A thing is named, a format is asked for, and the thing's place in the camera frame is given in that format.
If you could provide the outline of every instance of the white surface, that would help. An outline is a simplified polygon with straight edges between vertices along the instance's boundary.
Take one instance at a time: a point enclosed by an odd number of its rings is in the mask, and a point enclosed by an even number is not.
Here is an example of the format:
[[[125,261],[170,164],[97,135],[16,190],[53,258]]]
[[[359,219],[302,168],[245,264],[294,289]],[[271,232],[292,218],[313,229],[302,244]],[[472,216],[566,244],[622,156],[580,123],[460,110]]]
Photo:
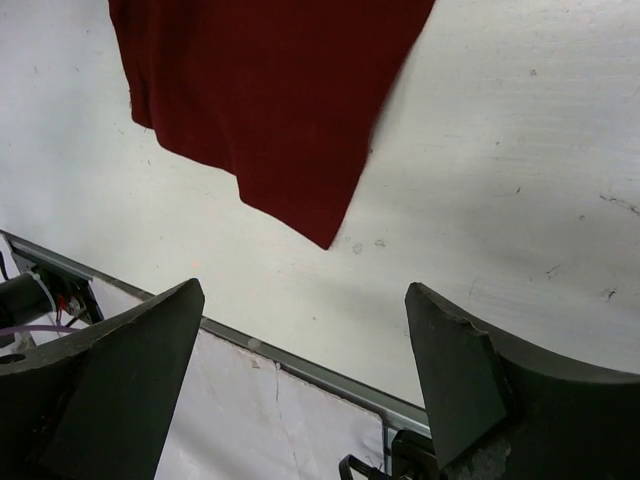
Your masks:
[[[439,1],[323,252],[131,122],[105,0],[1,0],[0,225],[416,403],[416,280],[640,372],[639,52],[638,2]]]
[[[140,303],[92,290],[107,318]],[[200,331],[156,479],[335,479],[348,454],[382,465],[379,417]]]

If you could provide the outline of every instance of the metal frame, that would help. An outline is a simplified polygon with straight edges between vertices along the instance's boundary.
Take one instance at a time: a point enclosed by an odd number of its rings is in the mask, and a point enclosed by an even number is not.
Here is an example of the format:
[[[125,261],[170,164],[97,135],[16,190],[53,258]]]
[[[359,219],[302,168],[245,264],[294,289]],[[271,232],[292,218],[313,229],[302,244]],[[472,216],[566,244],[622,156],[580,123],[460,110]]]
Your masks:
[[[13,255],[18,257],[16,258],[17,263],[21,259],[36,260],[38,263],[48,264],[86,280],[99,278],[143,301],[153,296],[144,290],[105,275],[11,233],[0,230],[0,235],[3,235],[9,242]],[[431,438],[427,414],[423,408],[292,355],[210,318],[202,317],[201,328],[279,364],[280,368],[287,373],[379,415],[385,426],[385,443],[387,447],[390,446],[391,440],[399,430],[412,430]]]

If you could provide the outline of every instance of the red fabric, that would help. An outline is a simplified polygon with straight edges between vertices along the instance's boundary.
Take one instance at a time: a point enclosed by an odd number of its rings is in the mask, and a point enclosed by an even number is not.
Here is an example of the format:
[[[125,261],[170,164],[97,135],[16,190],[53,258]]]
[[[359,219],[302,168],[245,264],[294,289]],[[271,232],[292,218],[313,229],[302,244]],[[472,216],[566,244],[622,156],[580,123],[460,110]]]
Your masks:
[[[133,119],[329,248],[433,0],[110,0]]]

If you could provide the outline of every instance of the wire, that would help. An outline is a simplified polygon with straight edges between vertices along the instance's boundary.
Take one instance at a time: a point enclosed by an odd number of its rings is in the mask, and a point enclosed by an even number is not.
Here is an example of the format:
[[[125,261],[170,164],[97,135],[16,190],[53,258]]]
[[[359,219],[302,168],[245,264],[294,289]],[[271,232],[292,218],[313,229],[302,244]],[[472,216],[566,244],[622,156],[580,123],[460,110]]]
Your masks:
[[[71,320],[69,320],[69,323],[67,323],[65,325],[65,327],[70,327],[71,325],[73,325],[74,323],[76,323],[78,320],[80,320],[81,318],[86,317],[87,315],[87,309],[83,308],[82,310],[80,310],[80,313],[78,315],[76,315],[75,317],[72,317]]]
[[[9,281],[9,274],[7,273],[7,266],[4,263],[4,255],[0,252],[0,273],[5,282]]]
[[[0,337],[24,332],[75,333],[79,331],[77,328],[59,327],[57,325],[18,325],[15,327],[0,328]]]

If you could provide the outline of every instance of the red cloth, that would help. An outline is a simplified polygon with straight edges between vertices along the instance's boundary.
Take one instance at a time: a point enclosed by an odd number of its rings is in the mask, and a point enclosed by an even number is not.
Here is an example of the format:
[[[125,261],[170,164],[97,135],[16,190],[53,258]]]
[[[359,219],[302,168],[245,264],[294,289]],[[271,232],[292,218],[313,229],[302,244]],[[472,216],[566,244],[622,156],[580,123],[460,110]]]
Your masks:
[[[434,0],[109,0],[133,119],[329,248]]]

